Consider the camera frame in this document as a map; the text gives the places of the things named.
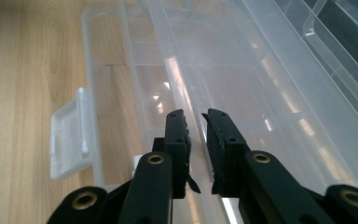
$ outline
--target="wood grain surface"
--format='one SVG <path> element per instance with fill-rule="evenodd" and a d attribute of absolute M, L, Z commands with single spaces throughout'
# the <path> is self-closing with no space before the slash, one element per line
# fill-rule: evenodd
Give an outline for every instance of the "wood grain surface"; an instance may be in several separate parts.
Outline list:
<path fill-rule="evenodd" d="M 75 97 L 77 88 L 87 86 L 80 16 L 89 2 L 0 0 L 0 223 L 46 223 L 69 192 L 93 184 L 90 168 L 51 180 L 48 154 L 51 115 Z M 109 65 L 126 74 L 124 63 Z M 122 91 L 126 85 L 127 76 L 119 77 L 111 90 L 121 92 L 114 93 L 118 97 L 113 100 L 123 105 L 115 113 L 124 119 L 99 118 L 107 126 L 105 134 L 117 139 L 136 130 L 136 123 L 122 124 L 131 123 L 134 115 L 131 93 Z M 130 168 L 136 145 L 128 140 L 117 147 L 135 148 L 116 157 L 118 165 Z M 112 181 L 122 182 L 130 175 L 121 173 Z"/>

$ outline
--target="clear plastic box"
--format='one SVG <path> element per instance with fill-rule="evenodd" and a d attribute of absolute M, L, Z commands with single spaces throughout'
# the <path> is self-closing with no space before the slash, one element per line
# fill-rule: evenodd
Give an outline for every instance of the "clear plastic box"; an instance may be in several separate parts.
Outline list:
<path fill-rule="evenodd" d="M 165 116 L 185 111 L 193 145 L 191 174 L 203 193 L 188 191 L 185 200 L 174 202 L 173 220 L 180 223 L 241 219 L 235 200 L 210 195 L 207 124 L 201 116 L 208 108 L 227 112 L 252 150 L 274 154 L 304 187 L 322 194 L 337 183 L 358 187 L 358 104 L 338 83 L 345 82 L 358 102 L 358 82 L 350 76 L 358 65 L 351 57 L 337 60 L 346 51 L 337 41 L 334 50 L 326 46 L 331 43 L 324 40 L 335 39 L 302 1 L 94 3 L 82 20 L 89 100 L 81 108 L 71 103 L 79 112 L 76 117 L 68 109 L 66 124 L 78 123 L 80 131 L 65 139 L 82 143 L 71 147 L 92 150 L 89 157 L 76 156 L 67 166 L 71 171 L 85 161 L 92 163 L 97 186 L 117 184 L 109 169 L 120 160 L 103 158 L 117 139 L 109 126 L 133 122 L 117 117 L 121 105 L 114 98 L 131 94 L 137 122 L 130 125 L 128 142 L 143 153 L 155 137 L 163 137 Z M 53 116 L 52 155 L 68 146 L 54 140 L 61 139 L 56 119 L 66 117 Z M 123 145 L 120 150 L 132 149 Z M 85 155 L 81 148 L 72 151 Z M 54 168 L 53 158 L 52 177 L 71 173 Z M 123 165 L 122 172 L 130 171 L 131 165 Z"/>

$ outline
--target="wooden table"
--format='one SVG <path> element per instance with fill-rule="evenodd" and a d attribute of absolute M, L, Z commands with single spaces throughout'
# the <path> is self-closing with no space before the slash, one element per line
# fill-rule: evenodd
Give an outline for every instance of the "wooden table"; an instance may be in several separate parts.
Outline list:
<path fill-rule="evenodd" d="M 69 192 L 93 184 L 90 168 L 51 180 L 48 154 L 51 115 L 86 86 L 80 15 L 89 2 L 0 0 L 0 223 L 46 223 Z"/>

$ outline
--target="transparent storage container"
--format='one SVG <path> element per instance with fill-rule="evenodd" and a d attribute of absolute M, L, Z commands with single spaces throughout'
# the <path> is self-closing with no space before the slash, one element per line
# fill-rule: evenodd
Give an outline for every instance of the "transparent storage container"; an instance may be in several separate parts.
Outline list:
<path fill-rule="evenodd" d="M 210 194 L 201 113 L 215 108 L 231 116 L 252 150 L 275 155 L 302 186 L 321 194 L 338 183 L 358 187 L 358 82 L 351 78 L 358 65 L 338 60 L 346 51 L 302 1 L 99 2 L 82 21 L 87 97 L 53 116 L 52 177 L 92 164 L 97 186 L 117 184 L 112 164 L 123 160 L 110 150 L 149 152 L 164 136 L 166 115 L 182 108 L 190 172 L 202 194 L 188 189 L 175 200 L 173 221 L 241 223 L 236 200 Z M 73 128 L 62 136 L 59 124 Z M 119 167 L 127 174 L 132 164 Z"/>

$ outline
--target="brass ring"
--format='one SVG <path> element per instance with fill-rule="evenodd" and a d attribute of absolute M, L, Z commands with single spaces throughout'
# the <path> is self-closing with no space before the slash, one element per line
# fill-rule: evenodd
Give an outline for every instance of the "brass ring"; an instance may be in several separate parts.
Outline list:
<path fill-rule="evenodd" d="M 340 193 L 345 202 L 358 207 L 358 192 L 350 189 L 342 189 Z"/>
<path fill-rule="evenodd" d="M 160 155 L 151 155 L 149 156 L 149 158 L 147 158 L 147 162 L 149 162 L 150 164 L 160 164 L 162 162 L 164 162 L 164 157 L 160 156 Z"/>
<path fill-rule="evenodd" d="M 262 153 L 254 154 L 252 158 L 260 163 L 269 163 L 271 161 L 271 158 L 269 156 Z"/>
<path fill-rule="evenodd" d="M 72 202 L 72 207 L 76 210 L 84 210 L 93 206 L 97 202 L 98 196 L 92 191 L 85 191 L 77 194 Z"/>

